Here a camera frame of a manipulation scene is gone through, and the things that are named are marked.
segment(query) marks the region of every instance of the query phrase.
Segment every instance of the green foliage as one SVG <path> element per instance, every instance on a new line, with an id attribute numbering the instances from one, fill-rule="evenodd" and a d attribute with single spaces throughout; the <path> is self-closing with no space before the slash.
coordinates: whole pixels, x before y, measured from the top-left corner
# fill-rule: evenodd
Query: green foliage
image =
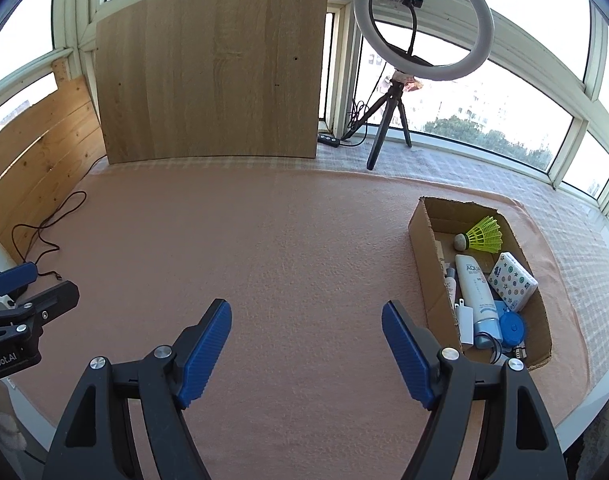
<path id="1" fill-rule="evenodd" d="M 537 150 L 530 150 L 521 142 L 510 142 L 498 130 L 490 130 L 485 134 L 478 124 L 458 119 L 456 116 L 427 123 L 422 131 L 500 153 L 543 171 L 547 170 L 547 166 L 553 158 L 553 153 L 544 146 L 540 146 Z"/>

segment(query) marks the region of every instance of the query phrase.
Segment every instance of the checkered tablecloth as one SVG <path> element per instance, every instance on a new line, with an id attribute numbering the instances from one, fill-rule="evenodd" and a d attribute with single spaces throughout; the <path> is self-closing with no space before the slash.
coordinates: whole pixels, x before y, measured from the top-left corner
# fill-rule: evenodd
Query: checkered tablecloth
<path id="1" fill-rule="evenodd" d="M 365 163 L 367 139 L 355 148 L 318 144 L 316 159 L 280 157 L 200 157 L 135 162 L 107 167 L 99 162 L 91 173 L 128 171 L 144 164 L 280 170 L 326 170 L 401 176 L 489 191 L 521 202 L 536 221 L 556 257 L 589 352 L 590 387 L 609 369 L 609 250 L 600 227 L 590 221 L 595 210 L 578 198 L 514 171 L 460 155 L 385 142 L 375 171 Z"/>

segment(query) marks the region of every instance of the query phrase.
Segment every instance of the metal screw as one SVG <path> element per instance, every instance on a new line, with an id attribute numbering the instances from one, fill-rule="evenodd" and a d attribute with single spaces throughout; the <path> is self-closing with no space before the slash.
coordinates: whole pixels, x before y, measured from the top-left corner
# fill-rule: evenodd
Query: metal screw
<path id="1" fill-rule="evenodd" d="M 171 355 L 171 347 L 168 345 L 158 346 L 158 348 L 153 351 L 153 355 L 158 357 L 158 359 L 169 357 Z"/>
<path id="2" fill-rule="evenodd" d="M 523 364 L 523 362 L 520 359 L 516 359 L 516 358 L 509 359 L 509 368 L 511 368 L 512 370 L 520 372 L 520 370 L 522 370 L 524 367 L 525 367 L 525 365 Z"/>
<path id="3" fill-rule="evenodd" d="M 94 357 L 89 363 L 89 366 L 94 370 L 100 370 L 102 367 L 104 367 L 106 362 L 107 360 L 104 357 Z"/>
<path id="4" fill-rule="evenodd" d="M 448 361 L 456 361 L 460 357 L 460 352 L 449 346 L 447 348 L 443 348 L 440 353 Z"/>

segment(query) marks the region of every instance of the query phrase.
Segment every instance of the tripod leg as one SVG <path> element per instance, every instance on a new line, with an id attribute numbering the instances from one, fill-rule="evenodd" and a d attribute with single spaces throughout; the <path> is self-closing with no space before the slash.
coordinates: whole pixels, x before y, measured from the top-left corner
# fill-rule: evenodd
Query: tripod leg
<path id="1" fill-rule="evenodd" d="M 385 104 L 385 101 L 387 100 L 387 97 L 389 97 L 388 94 L 383 95 L 382 97 L 380 97 L 380 99 L 378 99 L 378 101 L 376 101 L 373 106 L 371 108 L 369 108 L 369 111 L 364 114 L 360 120 L 358 122 L 356 122 L 356 124 L 353 125 L 353 128 L 351 128 L 347 133 L 345 133 L 342 137 L 341 140 L 347 140 L 350 139 L 353 134 L 355 134 L 362 126 L 364 126 L 365 124 L 367 124 L 367 121 L 371 118 L 371 116 L 373 114 L 375 114 L 380 107 Z"/>
<path id="2" fill-rule="evenodd" d="M 369 158 L 367 159 L 367 169 L 369 171 L 373 170 L 376 165 L 376 160 L 380 154 L 383 142 L 385 142 L 387 130 L 389 129 L 389 124 L 391 123 L 391 118 L 393 117 L 393 111 L 395 110 L 397 102 L 398 100 L 395 97 L 389 97 L 389 99 L 387 99 L 387 108 L 385 108 L 383 120 L 380 122 L 380 126 L 378 126 L 378 133 L 376 134 L 374 144 L 371 146 L 371 153 L 369 153 Z"/>
<path id="3" fill-rule="evenodd" d="M 398 111 L 400 112 L 400 120 L 403 123 L 403 133 L 405 133 L 405 142 L 411 148 L 411 134 L 409 133 L 409 124 L 407 123 L 407 114 L 405 113 L 405 105 L 403 100 L 398 101 Z"/>

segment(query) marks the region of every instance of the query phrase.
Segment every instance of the tissue pack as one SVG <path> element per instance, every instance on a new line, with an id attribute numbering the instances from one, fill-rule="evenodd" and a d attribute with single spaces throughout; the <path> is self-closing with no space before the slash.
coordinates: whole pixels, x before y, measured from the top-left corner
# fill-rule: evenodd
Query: tissue pack
<path id="1" fill-rule="evenodd" d="M 538 282 L 511 253 L 501 253 L 489 275 L 489 285 L 512 312 L 519 312 L 536 290 Z"/>

